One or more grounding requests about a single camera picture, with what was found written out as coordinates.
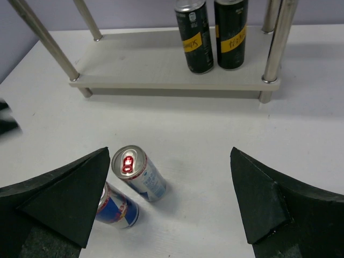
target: black foam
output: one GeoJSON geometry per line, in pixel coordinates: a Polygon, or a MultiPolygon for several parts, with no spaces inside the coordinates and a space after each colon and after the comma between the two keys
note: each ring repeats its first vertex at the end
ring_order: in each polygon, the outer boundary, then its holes
{"type": "Polygon", "coordinates": [[[286,176],[236,148],[231,169],[256,258],[344,257],[343,195],[286,176]]]}
{"type": "Polygon", "coordinates": [[[8,104],[5,101],[0,100],[0,137],[3,134],[6,134],[8,132],[11,132],[15,129],[19,129],[19,125],[17,124],[16,121],[14,121],[13,119],[11,120],[3,120],[2,119],[2,110],[9,110],[10,107],[8,106],[8,104]]]}
{"type": "MultiPolygon", "coordinates": [[[[62,168],[0,188],[0,257],[21,257],[35,228],[63,238],[72,249],[86,247],[109,166],[109,151],[102,148],[62,168]]],[[[60,254],[56,258],[68,257],[60,254]]]]}

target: white shelf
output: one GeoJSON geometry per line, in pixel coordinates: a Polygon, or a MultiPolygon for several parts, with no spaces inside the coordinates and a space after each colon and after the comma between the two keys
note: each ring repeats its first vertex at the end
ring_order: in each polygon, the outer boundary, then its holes
{"type": "MultiPolygon", "coordinates": [[[[190,72],[177,28],[114,30],[92,42],[76,64],[81,76],[72,87],[115,89],[194,89],[275,91],[280,81],[261,80],[272,35],[258,26],[247,29],[246,56],[237,70],[225,71],[215,60],[209,73],[190,72]]],[[[214,57],[215,33],[211,28],[214,57]]]]}

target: silver can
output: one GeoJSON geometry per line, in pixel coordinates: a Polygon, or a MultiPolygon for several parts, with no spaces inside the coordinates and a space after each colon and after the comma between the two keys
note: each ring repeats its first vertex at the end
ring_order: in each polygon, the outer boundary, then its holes
{"type": "Polygon", "coordinates": [[[165,179],[138,146],[129,145],[117,151],[111,168],[119,179],[149,202],[159,200],[166,192],[165,179]]]}

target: red bull can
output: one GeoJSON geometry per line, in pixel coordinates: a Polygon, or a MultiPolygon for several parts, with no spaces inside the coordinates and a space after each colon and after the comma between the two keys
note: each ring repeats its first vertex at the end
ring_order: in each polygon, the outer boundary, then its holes
{"type": "Polygon", "coordinates": [[[127,228],[139,217],[138,205],[106,182],[98,205],[96,220],[116,228],[127,228]]]}
{"type": "Polygon", "coordinates": [[[145,200],[154,202],[166,192],[166,181],[147,154],[130,145],[116,152],[111,161],[114,174],[145,200]]]}

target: schweppes can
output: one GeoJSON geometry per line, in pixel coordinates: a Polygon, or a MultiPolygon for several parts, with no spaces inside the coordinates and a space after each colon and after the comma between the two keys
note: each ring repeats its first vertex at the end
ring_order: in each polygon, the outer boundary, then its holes
{"type": "Polygon", "coordinates": [[[214,66],[205,0],[177,0],[178,27],[189,69],[203,74],[214,66]]]}
{"type": "Polygon", "coordinates": [[[215,0],[217,60],[224,69],[235,69],[245,59],[248,0],[215,0]]]}

